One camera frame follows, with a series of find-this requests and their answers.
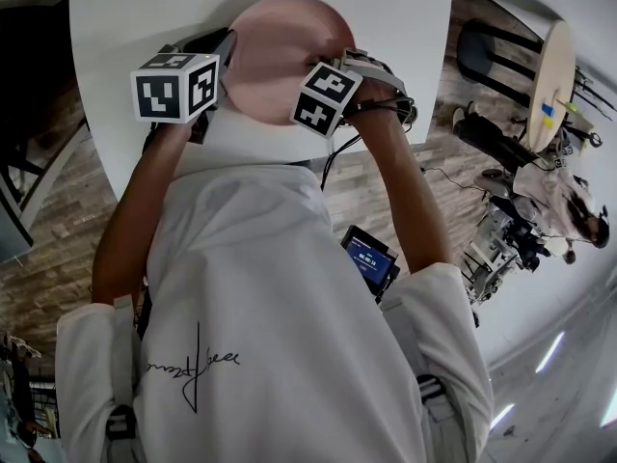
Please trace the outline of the person's right forearm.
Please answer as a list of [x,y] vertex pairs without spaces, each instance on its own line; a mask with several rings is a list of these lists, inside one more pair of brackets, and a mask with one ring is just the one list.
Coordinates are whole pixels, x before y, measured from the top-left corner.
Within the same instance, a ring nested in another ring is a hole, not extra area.
[[[354,99],[387,99],[390,88],[363,82]],[[397,115],[389,110],[349,119],[374,158],[389,198],[395,234],[411,273],[435,263],[453,262],[447,227]]]

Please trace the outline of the person's left forearm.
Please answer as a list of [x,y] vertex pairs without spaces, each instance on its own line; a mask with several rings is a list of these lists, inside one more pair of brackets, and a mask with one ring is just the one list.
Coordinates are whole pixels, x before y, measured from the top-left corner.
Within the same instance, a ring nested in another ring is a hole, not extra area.
[[192,125],[160,124],[137,163],[94,257],[92,300],[113,305],[139,292],[167,190]]

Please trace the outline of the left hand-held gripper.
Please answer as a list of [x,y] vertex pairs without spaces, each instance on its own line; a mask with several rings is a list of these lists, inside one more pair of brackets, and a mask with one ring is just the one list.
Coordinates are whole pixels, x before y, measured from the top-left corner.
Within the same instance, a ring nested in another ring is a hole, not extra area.
[[189,141],[204,142],[227,96],[223,79],[236,44],[237,33],[227,27],[200,32],[164,45],[130,74],[135,118],[149,125],[149,138],[161,123],[190,124]]

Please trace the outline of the person's white shirt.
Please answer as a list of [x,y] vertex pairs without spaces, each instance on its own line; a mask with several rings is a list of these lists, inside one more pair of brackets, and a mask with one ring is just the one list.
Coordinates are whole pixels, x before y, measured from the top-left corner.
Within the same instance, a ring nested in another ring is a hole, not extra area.
[[133,410],[147,463],[476,463],[493,391],[459,269],[377,304],[315,175],[173,181],[148,255]]

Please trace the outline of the white chair frame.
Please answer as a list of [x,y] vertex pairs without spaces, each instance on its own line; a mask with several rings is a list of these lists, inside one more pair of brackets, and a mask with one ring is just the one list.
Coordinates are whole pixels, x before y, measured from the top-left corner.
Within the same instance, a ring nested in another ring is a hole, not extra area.
[[0,164],[0,264],[23,256],[31,250],[34,240],[30,229],[42,203],[79,144],[89,134],[87,120],[83,119],[44,168],[27,162],[24,172],[36,175],[37,179],[19,202],[12,191],[13,181],[8,174],[5,177],[1,174],[11,163]]

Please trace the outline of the cluttered equipment rack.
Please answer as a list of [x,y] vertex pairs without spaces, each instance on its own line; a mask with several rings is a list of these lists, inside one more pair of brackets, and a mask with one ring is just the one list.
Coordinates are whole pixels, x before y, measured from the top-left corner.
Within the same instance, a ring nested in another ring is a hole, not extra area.
[[493,296],[516,270],[535,272],[542,258],[551,252],[546,242],[520,217],[504,210],[506,201],[492,196],[485,216],[459,260],[472,304]]

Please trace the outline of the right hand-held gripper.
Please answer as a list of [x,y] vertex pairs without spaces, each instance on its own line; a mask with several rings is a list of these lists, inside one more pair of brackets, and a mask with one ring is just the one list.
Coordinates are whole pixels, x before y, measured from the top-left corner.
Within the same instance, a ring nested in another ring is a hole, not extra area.
[[[384,109],[394,112],[404,128],[409,127],[409,97],[405,85],[388,65],[355,48],[344,49],[335,64],[336,68],[319,63],[301,82],[289,117],[293,123],[329,139],[350,118]],[[354,95],[365,81],[389,87],[392,96],[356,101]]]

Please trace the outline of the white table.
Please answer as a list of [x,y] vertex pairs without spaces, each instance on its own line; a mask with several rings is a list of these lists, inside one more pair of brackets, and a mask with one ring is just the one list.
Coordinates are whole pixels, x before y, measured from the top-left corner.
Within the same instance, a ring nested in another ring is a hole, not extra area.
[[[135,120],[129,75],[167,43],[222,27],[255,0],[69,0],[73,58],[99,158],[115,183],[138,160],[147,127]],[[428,134],[443,66],[451,0],[322,0],[357,46],[387,63],[419,114],[408,137]]]

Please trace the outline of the big pink plate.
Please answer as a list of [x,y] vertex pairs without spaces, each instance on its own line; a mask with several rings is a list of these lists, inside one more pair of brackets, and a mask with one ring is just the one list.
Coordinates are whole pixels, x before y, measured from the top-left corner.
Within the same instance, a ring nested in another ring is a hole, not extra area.
[[237,44],[223,79],[228,99],[260,123],[290,125],[310,55],[339,57],[355,40],[343,17],[321,0],[261,0],[231,24]]

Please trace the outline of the round wooden table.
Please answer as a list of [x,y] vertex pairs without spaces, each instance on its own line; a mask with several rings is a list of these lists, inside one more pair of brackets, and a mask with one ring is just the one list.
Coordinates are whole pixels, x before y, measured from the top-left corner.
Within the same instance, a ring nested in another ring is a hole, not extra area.
[[[558,132],[571,101],[576,74],[576,53],[569,25],[555,21],[544,40],[533,83],[527,118],[527,143],[533,152],[544,150]],[[542,104],[554,109],[552,127],[544,125]]]

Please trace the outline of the black round table base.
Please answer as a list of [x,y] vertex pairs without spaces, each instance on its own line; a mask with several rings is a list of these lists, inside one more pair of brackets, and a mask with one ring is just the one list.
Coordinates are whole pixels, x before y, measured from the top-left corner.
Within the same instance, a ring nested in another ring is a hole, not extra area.
[[489,74],[493,64],[501,65],[516,73],[534,80],[536,73],[510,59],[496,54],[495,39],[507,41],[521,48],[540,54],[544,43],[525,38],[515,33],[489,25],[479,19],[467,21],[459,34],[456,48],[456,61],[460,73],[469,81],[486,86],[528,108],[530,96],[521,93],[497,80]]

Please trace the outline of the black screen device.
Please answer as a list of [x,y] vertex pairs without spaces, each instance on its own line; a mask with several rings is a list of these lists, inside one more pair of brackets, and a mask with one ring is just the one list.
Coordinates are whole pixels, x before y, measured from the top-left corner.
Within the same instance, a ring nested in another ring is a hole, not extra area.
[[341,246],[360,270],[375,302],[380,304],[400,273],[396,265],[398,254],[355,225],[348,228]]

